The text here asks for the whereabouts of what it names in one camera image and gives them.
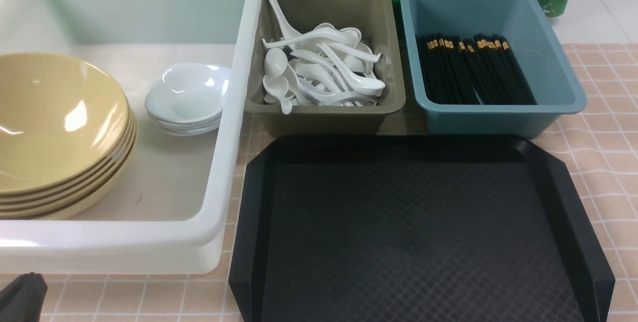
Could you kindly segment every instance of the chopstick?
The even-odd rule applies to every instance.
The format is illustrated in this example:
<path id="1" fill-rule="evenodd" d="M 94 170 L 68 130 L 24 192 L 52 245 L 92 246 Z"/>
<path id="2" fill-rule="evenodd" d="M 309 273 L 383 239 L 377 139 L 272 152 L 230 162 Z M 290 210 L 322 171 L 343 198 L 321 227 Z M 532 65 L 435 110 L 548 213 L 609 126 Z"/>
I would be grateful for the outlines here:
<path id="1" fill-rule="evenodd" d="M 503 36 L 429 34 L 417 37 L 428 99 L 437 104 L 535 105 L 509 42 Z"/>

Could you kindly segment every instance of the black tray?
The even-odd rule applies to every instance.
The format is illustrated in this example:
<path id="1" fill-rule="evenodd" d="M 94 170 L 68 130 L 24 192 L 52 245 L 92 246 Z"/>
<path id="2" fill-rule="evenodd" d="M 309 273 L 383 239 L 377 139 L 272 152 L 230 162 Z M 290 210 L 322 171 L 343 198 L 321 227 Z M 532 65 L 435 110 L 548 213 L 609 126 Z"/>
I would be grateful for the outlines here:
<path id="1" fill-rule="evenodd" d="M 246 322 L 601 322 L 615 279 L 564 163 L 515 137 L 288 137 L 246 168 Z"/>

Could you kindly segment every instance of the black object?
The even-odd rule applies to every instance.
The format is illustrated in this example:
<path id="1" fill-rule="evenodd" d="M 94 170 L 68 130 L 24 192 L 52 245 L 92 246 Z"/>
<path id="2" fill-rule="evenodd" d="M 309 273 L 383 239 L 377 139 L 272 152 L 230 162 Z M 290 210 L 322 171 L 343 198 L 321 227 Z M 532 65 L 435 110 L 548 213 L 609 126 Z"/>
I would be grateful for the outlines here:
<path id="1" fill-rule="evenodd" d="M 603 322 L 614 275 L 564 163 L 516 137 L 288 137 L 248 164 L 246 322 Z"/>
<path id="2" fill-rule="evenodd" d="M 48 287 L 41 274 L 24 274 L 0 292 L 0 321 L 39 322 Z"/>
<path id="3" fill-rule="evenodd" d="M 535 105 L 529 84 L 503 36 L 474 40 L 431 34 L 417 45 L 426 95 L 437 104 Z"/>

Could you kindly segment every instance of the white plastic tub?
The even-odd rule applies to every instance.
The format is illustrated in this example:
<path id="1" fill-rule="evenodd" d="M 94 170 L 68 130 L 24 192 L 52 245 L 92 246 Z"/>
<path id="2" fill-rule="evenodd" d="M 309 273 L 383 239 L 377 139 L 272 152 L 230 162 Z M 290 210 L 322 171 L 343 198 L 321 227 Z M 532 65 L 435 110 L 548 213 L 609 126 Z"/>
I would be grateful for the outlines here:
<path id="1" fill-rule="evenodd" d="M 125 176 L 90 210 L 73 220 L 0 221 L 0 272 L 216 267 L 261 1 L 0 0 L 0 54 L 58 52 L 102 68 L 126 92 L 141 134 Z M 232 66 L 217 135 L 172 138 L 144 111 L 151 83 L 189 61 Z"/>

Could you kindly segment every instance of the small white bowl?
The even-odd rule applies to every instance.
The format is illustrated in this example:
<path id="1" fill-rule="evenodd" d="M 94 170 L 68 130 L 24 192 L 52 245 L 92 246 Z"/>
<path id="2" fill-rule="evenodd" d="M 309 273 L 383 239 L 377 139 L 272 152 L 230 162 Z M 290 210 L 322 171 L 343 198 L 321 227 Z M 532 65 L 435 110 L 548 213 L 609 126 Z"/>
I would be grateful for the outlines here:
<path id="1" fill-rule="evenodd" d="M 210 127 L 211 125 L 214 125 L 214 124 L 219 125 L 219 122 L 221 122 L 221 118 L 208 120 L 200 124 L 173 124 L 173 123 L 162 122 L 161 120 L 155 120 L 155 124 L 159 125 L 160 127 L 164 129 L 173 130 L 173 131 L 189 131 L 194 129 L 202 129 L 205 127 Z"/>
<path id="2" fill-rule="evenodd" d="M 184 131 L 166 129 L 166 128 L 163 128 L 161 125 L 158 125 L 158 128 L 162 132 L 172 136 L 195 136 L 195 135 L 210 133 L 211 131 L 219 129 L 219 123 L 210 125 L 208 127 L 203 127 L 200 129 L 192 129 L 192 130 L 184 130 Z"/>
<path id="3" fill-rule="evenodd" d="M 149 115 L 171 124 L 198 124 L 219 118 L 230 68 L 181 63 L 153 85 L 144 106 Z"/>

